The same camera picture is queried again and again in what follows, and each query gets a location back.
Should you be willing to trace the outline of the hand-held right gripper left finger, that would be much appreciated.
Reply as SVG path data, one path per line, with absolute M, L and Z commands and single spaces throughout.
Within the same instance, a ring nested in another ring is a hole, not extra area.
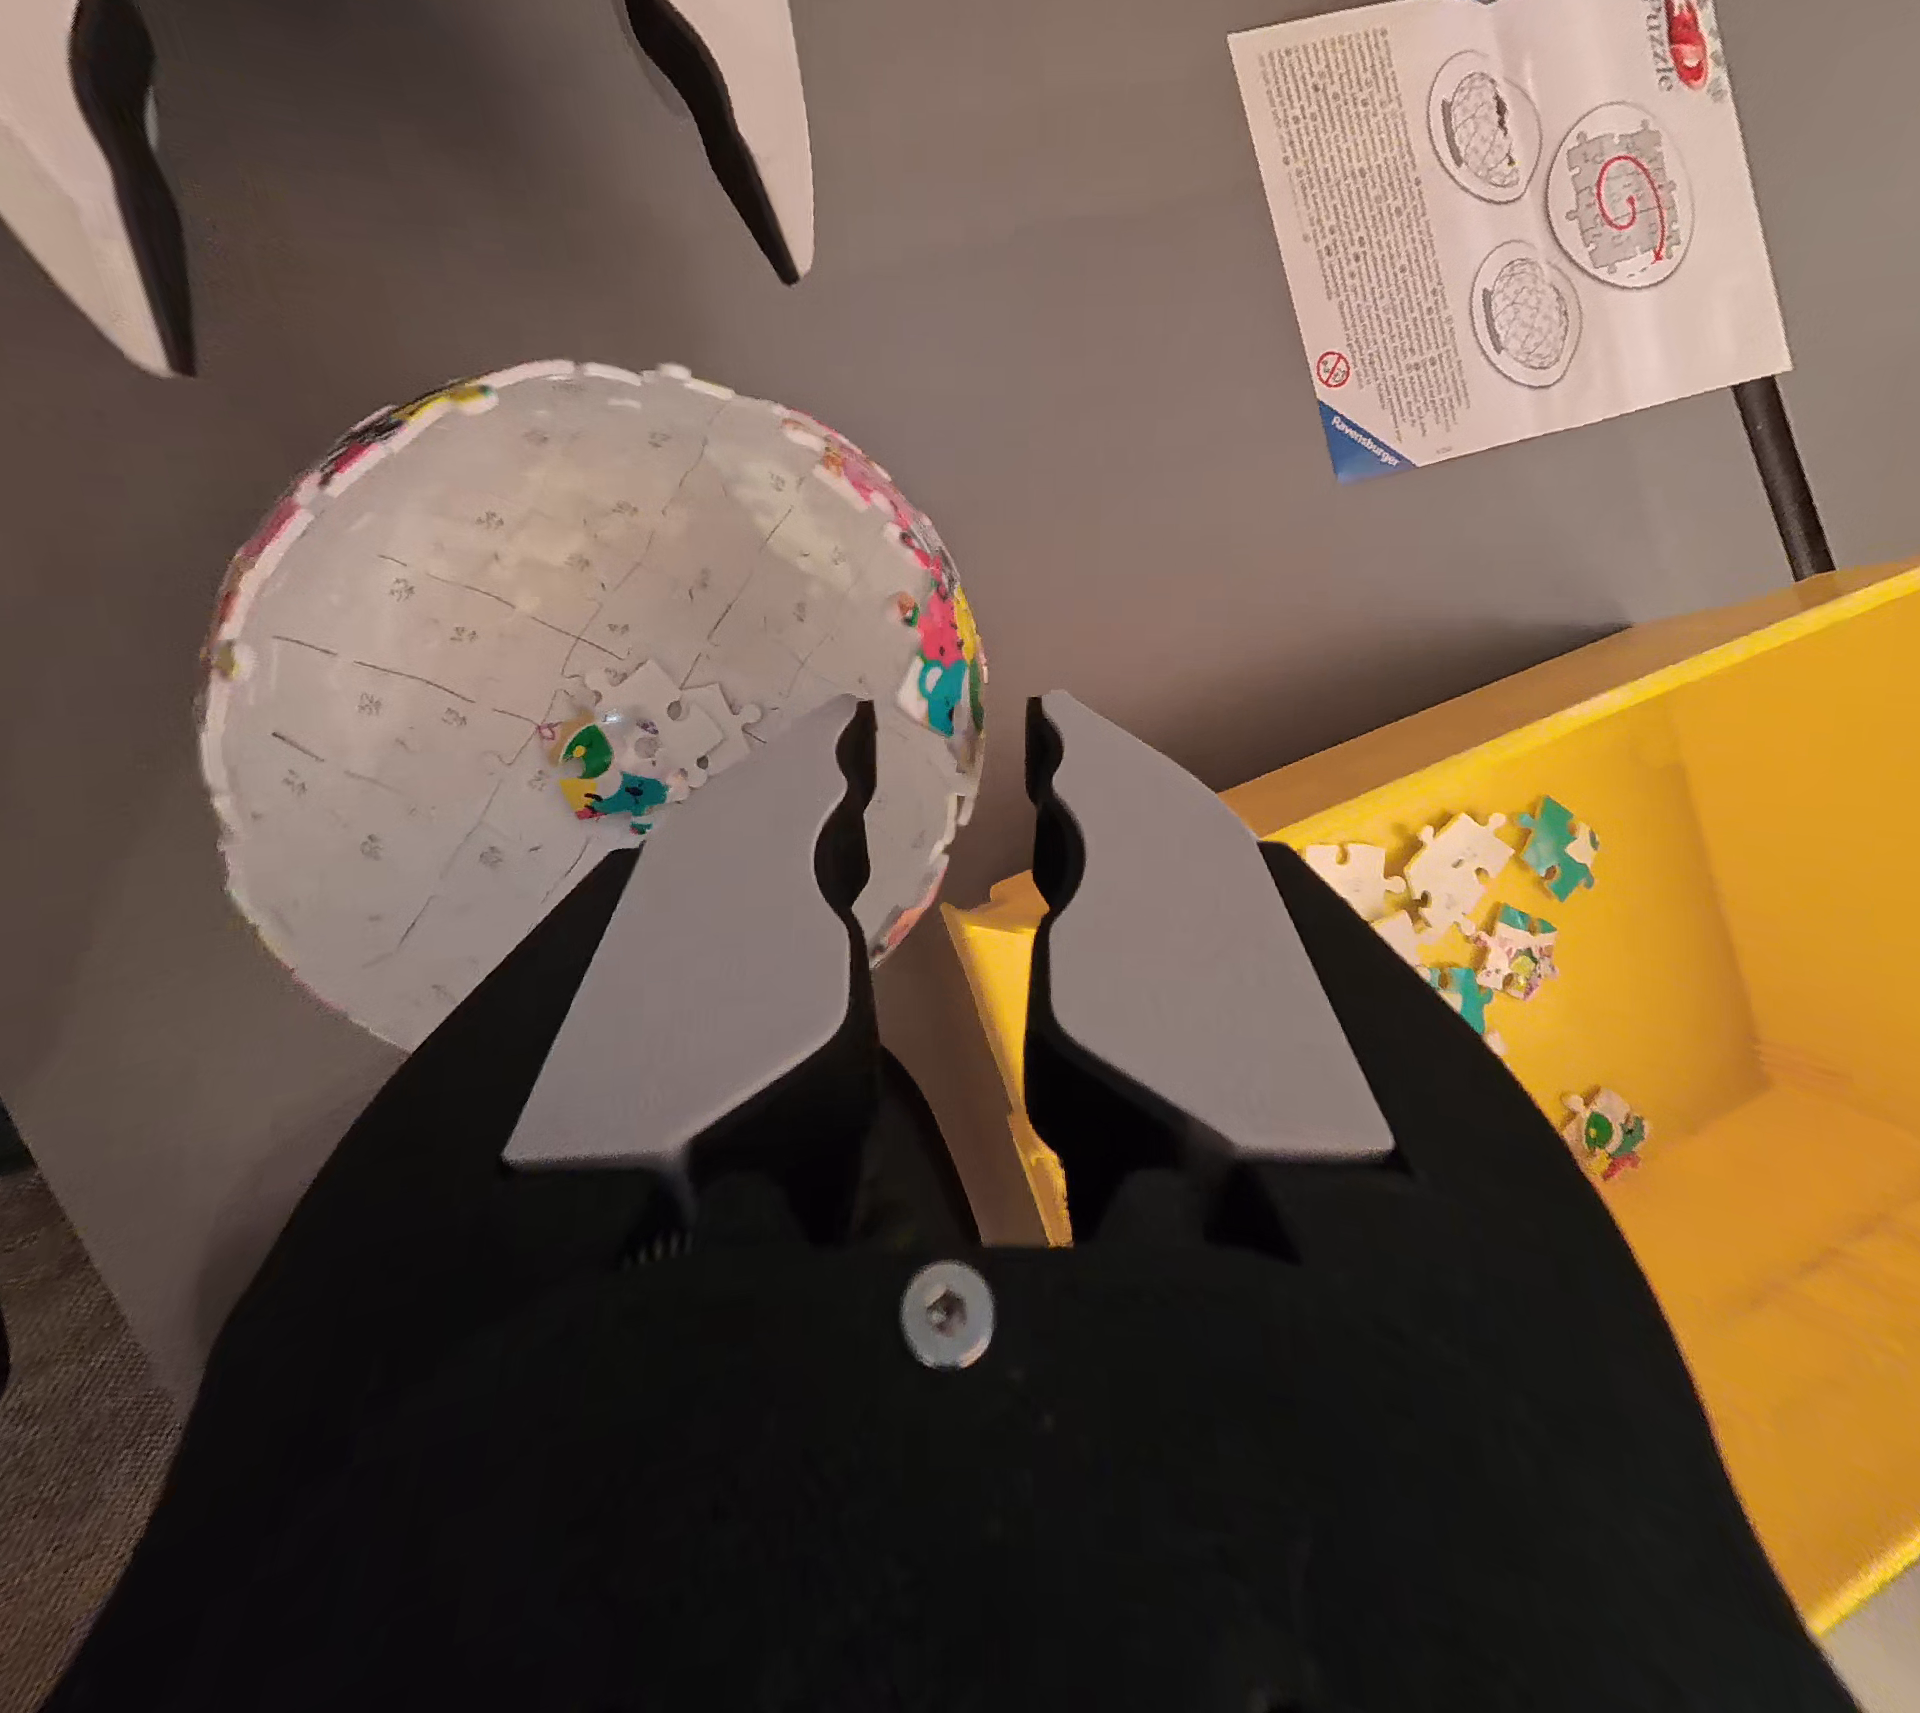
M 685 1173 L 710 1129 L 870 992 L 855 900 L 870 701 L 830 697 L 674 806 L 636 856 L 506 1141 L 516 1171 Z

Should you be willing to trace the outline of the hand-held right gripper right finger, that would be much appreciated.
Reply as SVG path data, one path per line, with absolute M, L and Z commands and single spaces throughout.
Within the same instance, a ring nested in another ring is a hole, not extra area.
M 1023 1090 L 1067 1156 L 1082 1078 L 1178 1154 L 1374 1162 L 1393 1134 L 1259 839 L 1064 691 L 1025 709 L 1031 878 Z

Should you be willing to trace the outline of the pile of puzzle pieces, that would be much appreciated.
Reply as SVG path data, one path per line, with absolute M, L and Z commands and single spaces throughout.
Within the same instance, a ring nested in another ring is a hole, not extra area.
M 1556 798 L 1453 812 L 1398 845 L 1336 839 L 1305 865 L 1503 1063 L 1500 1023 L 1561 977 L 1551 906 L 1594 885 L 1599 842 Z

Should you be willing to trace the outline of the colourful puzzle ball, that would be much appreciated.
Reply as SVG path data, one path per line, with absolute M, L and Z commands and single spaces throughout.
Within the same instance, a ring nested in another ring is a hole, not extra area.
M 355 423 L 276 502 L 205 643 L 199 758 L 234 906 L 318 1003 L 420 1047 L 700 793 L 643 834 L 564 804 L 564 742 L 641 663 L 758 705 L 746 758 L 830 697 L 874 705 L 855 918 L 890 956 L 978 798 L 978 622 L 870 452 L 675 364 L 445 383 Z

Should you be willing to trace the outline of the yellow plastic bin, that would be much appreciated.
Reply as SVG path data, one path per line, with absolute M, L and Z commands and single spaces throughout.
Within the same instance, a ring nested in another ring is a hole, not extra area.
M 1559 800 L 1598 840 L 1510 1063 L 1302 859 Z M 1336 1705 L 1797 1700 L 1915 1562 L 1915 568 L 1652 622 L 1219 797 L 1393 1134 L 1178 1154 L 1029 1117 L 1034 872 L 944 918 L 1096 1311 L 1140 1228 L 1140 1403 L 1251 1489 Z

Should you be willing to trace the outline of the upturned white puzzle piece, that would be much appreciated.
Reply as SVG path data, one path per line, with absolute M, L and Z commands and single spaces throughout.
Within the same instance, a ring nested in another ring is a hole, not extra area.
M 651 663 L 607 687 L 595 706 L 611 771 L 682 795 L 746 758 L 759 717 L 758 705 L 731 705 L 719 684 L 688 691 Z

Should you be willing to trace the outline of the white instruction leaflet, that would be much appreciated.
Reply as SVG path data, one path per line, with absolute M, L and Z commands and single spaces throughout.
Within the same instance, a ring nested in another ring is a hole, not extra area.
M 1715 0 L 1384 0 L 1228 46 L 1337 478 L 1792 367 Z

